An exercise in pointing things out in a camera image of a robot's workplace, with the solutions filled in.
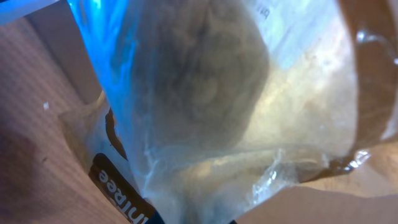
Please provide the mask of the clear beige snack bag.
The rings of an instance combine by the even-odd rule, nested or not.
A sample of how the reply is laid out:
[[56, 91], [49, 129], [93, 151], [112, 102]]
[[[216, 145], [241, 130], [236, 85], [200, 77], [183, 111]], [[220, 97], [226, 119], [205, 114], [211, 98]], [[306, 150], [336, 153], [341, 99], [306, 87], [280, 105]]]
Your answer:
[[99, 98], [60, 116], [130, 223], [231, 223], [291, 186], [397, 193], [397, 3], [70, 1]]

